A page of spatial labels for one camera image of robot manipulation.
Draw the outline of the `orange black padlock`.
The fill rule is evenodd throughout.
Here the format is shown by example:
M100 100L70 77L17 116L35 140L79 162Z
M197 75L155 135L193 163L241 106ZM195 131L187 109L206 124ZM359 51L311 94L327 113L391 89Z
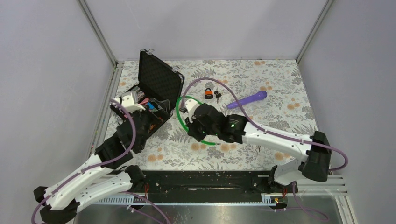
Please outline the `orange black padlock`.
M210 88L206 88L204 92L204 99L213 99L213 91Z

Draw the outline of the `black keys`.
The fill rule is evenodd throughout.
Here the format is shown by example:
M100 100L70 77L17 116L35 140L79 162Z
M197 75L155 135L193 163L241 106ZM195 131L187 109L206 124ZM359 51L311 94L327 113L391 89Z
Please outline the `black keys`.
M222 97L222 94L219 91L215 91L214 92L214 96L215 96L215 99L216 99L216 103L218 104L219 103L219 99Z

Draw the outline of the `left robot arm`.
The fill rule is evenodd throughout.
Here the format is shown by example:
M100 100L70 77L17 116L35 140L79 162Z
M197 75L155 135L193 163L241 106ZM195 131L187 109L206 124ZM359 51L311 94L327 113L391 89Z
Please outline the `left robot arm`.
M124 122L66 178L53 186L40 186L34 190L38 205L31 216L31 223L35 223L39 213L45 224L66 224L102 198L148 188L137 165L129 165L124 170L121 167L132 160L133 153L145 148L147 139L164 120L147 105L112 99L111 108L124 118Z

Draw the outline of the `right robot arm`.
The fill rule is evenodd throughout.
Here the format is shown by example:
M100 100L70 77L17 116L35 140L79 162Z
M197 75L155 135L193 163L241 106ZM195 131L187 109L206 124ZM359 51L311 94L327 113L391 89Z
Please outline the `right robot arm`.
M213 106L195 102L185 103L180 111L188 115L185 119L188 135L197 141L215 136L227 143L268 147L294 157L293 161L271 169L268 186L274 192L297 180L326 182L328 179L331 152L322 132L316 131L312 136L288 133L254 124L238 114L225 116Z

